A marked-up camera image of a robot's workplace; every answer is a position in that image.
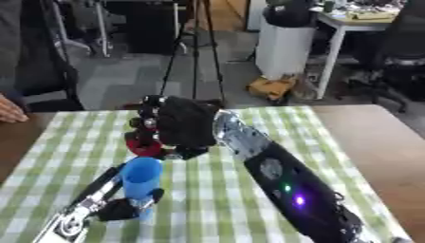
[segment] robot finger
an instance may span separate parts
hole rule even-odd
[[[164,105],[165,101],[167,100],[167,97],[162,95],[147,95],[143,97],[141,100],[142,103],[148,104],[150,106],[160,108]]]
[[[138,113],[142,119],[149,119],[157,117],[158,110],[159,107],[157,106],[152,106],[149,103],[143,103],[140,105]]]

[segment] black bag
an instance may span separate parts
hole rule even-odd
[[[310,25],[313,6],[311,0],[268,0],[263,10],[266,21],[283,28],[300,28]]]

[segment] checkered tablecloth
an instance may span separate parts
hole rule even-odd
[[[408,238],[309,107],[236,110],[304,161],[377,242]],[[132,158],[128,111],[58,113],[0,190],[0,242],[30,242],[46,220],[108,167]],[[150,220],[94,222],[85,242],[310,242],[297,234],[224,147],[164,161],[164,198]]]

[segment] black glove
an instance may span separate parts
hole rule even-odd
[[[153,110],[158,108],[157,130],[163,144],[189,148],[215,145],[213,119],[221,107],[220,101],[147,96],[143,99],[143,106],[146,105]],[[152,110],[142,108],[139,113],[142,116],[143,113],[152,113]]]

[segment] blue cup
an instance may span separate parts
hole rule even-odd
[[[150,200],[152,197],[149,194],[159,187],[161,174],[162,164],[159,160],[149,157],[131,159],[120,172],[125,196],[138,204]],[[152,209],[146,210],[139,215],[139,219],[146,219],[151,212]]]

